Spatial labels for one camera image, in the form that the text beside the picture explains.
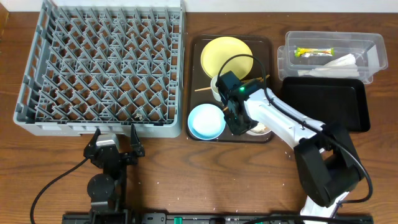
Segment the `cream plastic cup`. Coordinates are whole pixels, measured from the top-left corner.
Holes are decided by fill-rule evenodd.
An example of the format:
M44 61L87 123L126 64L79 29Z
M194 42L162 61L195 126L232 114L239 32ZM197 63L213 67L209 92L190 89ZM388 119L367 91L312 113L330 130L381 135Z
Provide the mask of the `cream plastic cup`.
M214 99L218 102L221 102L221 97L220 97L219 91L216 87L216 82L217 82L217 76L214 76L211 79L210 87L211 87L211 91L212 91Z

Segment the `light blue bowl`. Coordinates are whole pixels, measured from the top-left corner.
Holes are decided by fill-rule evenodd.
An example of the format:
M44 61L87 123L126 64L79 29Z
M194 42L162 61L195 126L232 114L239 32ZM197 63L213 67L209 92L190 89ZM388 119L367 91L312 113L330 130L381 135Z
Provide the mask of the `light blue bowl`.
M188 115L188 129L192 135L200 140L216 139L225 129L226 121L222 110L212 104L201 104Z

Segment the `pink bowl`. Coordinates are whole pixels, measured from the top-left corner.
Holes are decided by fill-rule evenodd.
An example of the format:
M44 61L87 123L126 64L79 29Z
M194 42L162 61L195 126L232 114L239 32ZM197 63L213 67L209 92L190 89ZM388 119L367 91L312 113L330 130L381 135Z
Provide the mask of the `pink bowl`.
M246 134L251 136L262 136L270 132L271 130L267 126L264 126L262 123L258 123L257 126L248 130Z

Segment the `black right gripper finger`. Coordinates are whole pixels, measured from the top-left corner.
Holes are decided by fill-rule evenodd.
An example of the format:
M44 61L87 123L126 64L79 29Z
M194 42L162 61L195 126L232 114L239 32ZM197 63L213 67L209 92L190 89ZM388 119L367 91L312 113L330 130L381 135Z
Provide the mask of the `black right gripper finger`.
M239 103L235 100L228 100L227 107L229 112L224 116L226 124L232 134L240 134Z
M246 133L247 131L255 128L258 122L251 119L245 109L240 109L238 112L239 128L238 133Z

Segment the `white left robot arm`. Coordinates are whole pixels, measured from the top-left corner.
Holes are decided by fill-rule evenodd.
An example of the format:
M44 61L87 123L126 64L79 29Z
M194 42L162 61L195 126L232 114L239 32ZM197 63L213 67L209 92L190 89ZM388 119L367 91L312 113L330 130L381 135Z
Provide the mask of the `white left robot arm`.
M212 140L224 131L225 109L212 104L196 106L188 115L188 129L201 140ZM102 169L102 173L90 179L87 193L91 198L91 211L94 214L119 213L126 196L127 166L136 165L138 158L145 156L136 128L131 126L129 152L119 152L116 134L102 134L99 129L84 149L84 157Z

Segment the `white paper napkin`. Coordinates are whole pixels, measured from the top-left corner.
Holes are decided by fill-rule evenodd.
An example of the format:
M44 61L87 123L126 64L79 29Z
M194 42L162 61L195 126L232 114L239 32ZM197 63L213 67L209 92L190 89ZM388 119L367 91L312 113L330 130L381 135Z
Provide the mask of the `white paper napkin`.
M352 78L359 77L359 72L355 56L347 54L312 70L298 70L298 76Z

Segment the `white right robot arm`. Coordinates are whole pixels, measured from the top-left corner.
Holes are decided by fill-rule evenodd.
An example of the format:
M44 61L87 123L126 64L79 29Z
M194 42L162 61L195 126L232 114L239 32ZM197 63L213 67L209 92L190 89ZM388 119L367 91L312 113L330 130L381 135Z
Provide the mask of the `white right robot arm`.
M218 76L216 87L228 107L224 119L233 135L263 124L293 149L307 194L302 216L331 219L358 182L368 178L347 130L339 124L309 118L259 80L244 83L233 72Z

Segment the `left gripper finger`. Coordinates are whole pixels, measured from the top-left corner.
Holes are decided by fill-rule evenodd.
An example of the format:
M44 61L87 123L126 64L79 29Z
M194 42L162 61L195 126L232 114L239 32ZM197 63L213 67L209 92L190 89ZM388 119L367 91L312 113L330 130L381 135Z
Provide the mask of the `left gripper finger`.
M86 145L86 147L84 148L83 151L83 156L86 159L92 159L94 158L98 148L96 145L96 142L98 140L98 137L101 135L101 131L97 128L93 137L91 138L91 140L89 141L89 143Z
M137 157L145 156L144 146L141 144L136 132L136 128L133 124L131 124L130 147Z

